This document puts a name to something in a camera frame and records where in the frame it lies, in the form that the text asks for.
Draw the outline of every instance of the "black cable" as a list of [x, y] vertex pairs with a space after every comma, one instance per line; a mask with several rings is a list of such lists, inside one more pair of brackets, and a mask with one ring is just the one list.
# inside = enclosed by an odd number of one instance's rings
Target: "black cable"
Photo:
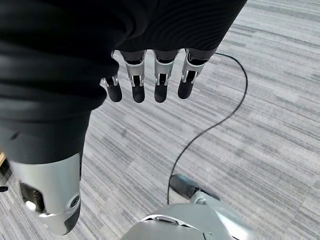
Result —
[[235, 113], [236, 111], [238, 111], [238, 109], [240, 108], [240, 106], [242, 105], [242, 103], [244, 102], [245, 100], [245, 97], [247, 95], [247, 90], [248, 90], [248, 75], [247, 75], [247, 72], [245, 70], [245, 68], [242, 66], [242, 64], [236, 59], [234, 58], [233, 56], [230, 56], [230, 55], [227, 55], [227, 54], [224, 54], [224, 53], [218, 53], [216, 52], [215, 54], [217, 55], [221, 55], [221, 56], [224, 56], [224, 57], [227, 57], [227, 58], [230, 58], [232, 60], [234, 60], [242, 69], [243, 73], [244, 73], [244, 77], [245, 77], [245, 89], [244, 89], [244, 92], [243, 92], [243, 96], [242, 96], [242, 99], [241, 101], [239, 102], [239, 104], [236, 106], [236, 108], [227, 116], [225, 117], [224, 119], [222, 119], [221, 121], [217, 122], [216, 124], [206, 128], [205, 130], [201, 131], [198, 135], [196, 135], [185, 147], [184, 149], [180, 152], [179, 156], [176, 158], [174, 164], [173, 164], [173, 167], [171, 169], [171, 173], [170, 173], [170, 177], [169, 177], [169, 180], [168, 180], [168, 188], [167, 188], [167, 192], [166, 192], [166, 203], [169, 205], [170, 204], [170, 178], [172, 177], [172, 175], [174, 174], [174, 171], [175, 171], [175, 168], [177, 166], [177, 163], [179, 161], [179, 159], [181, 158], [182, 154], [184, 154], [184, 152], [190, 147], [190, 145], [196, 140], [198, 139], [200, 136], [202, 136], [204, 133], [208, 132], [209, 130], [219, 126], [220, 124], [222, 124], [224, 121], [228, 120], [229, 118], [231, 118]]

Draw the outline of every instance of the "black fabric sleeve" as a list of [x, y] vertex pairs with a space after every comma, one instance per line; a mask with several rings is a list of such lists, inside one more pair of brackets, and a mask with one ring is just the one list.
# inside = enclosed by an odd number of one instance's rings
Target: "black fabric sleeve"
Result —
[[0, 148], [11, 161], [81, 153], [91, 110], [118, 71], [111, 51], [143, 33], [154, 3], [0, 1]]

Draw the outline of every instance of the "robotic arm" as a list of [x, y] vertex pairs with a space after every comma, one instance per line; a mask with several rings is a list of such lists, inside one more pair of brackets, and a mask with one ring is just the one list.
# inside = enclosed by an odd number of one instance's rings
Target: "robotic arm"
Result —
[[162, 103], [185, 49], [178, 96], [186, 99], [245, 2], [1, 1], [0, 146], [26, 208], [45, 227], [65, 235], [79, 218], [85, 134], [107, 96], [101, 79], [112, 101], [122, 98], [113, 51], [125, 60], [137, 103], [145, 98], [145, 52], [154, 51], [154, 98]]

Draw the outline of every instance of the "striped carpet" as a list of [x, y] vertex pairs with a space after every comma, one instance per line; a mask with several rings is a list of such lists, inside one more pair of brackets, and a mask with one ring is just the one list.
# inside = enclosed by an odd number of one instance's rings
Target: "striped carpet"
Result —
[[[236, 57], [249, 77], [239, 111], [205, 133], [176, 172], [217, 192], [258, 232], [258, 239], [320, 239], [320, 2], [248, 0], [218, 52]], [[197, 133], [226, 117], [240, 101], [244, 75], [215, 55], [187, 100], [177, 96], [179, 53], [168, 98], [156, 103], [153, 53], [146, 54], [146, 99], [131, 97], [119, 53], [120, 103], [93, 111], [82, 164], [82, 206], [64, 237], [42, 227], [19, 199], [17, 179], [0, 193], [0, 239], [119, 239], [166, 204], [171, 167]], [[171, 193], [172, 203], [182, 202]]]

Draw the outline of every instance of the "metal joint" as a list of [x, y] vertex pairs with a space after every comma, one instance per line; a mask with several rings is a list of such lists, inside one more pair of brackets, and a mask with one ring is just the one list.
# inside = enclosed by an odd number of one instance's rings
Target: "metal joint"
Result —
[[164, 74], [166, 75], [164, 85], [167, 86], [169, 82], [169, 78], [171, 77], [171, 72], [173, 67], [174, 67], [174, 61], [169, 63], [162, 63], [162, 62], [159, 62], [155, 56], [154, 57], [155, 84], [158, 86], [160, 85], [160, 75]]
[[144, 78], [145, 78], [145, 55], [146, 51], [144, 51], [142, 61], [139, 64], [129, 64], [124, 59], [126, 70], [128, 72], [128, 78], [131, 82], [132, 87], [135, 87], [134, 76], [139, 76], [139, 86], [143, 87]]
[[[107, 79], [105, 77], [101, 78], [101, 80], [103, 80], [104, 84], [107, 87], [110, 87], [109, 83], [107, 82]], [[118, 80], [118, 76], [113, 76], [112, 77], [112, 81], [113, 81], [113, 86], [117, 86], [119, 84], [119, 80]]]
[[193, 65], [189, 62], [188, 60], [188, 55], [189, 55], [189, 50], [186, 50], [186, 55], [184, 58], [183, 62], [183, 67], [182, 67], [182, 76], [181, 76], [181, 81], [183, 83], [187, 82], [187, 76], [190, 71], [195, 72], [194, 78], [192, 79], [191, 83], [193, 84], [195, 82], [196, 77], [201, 73], [202, 69], [204, 68], [205, 64], [201, 65]]

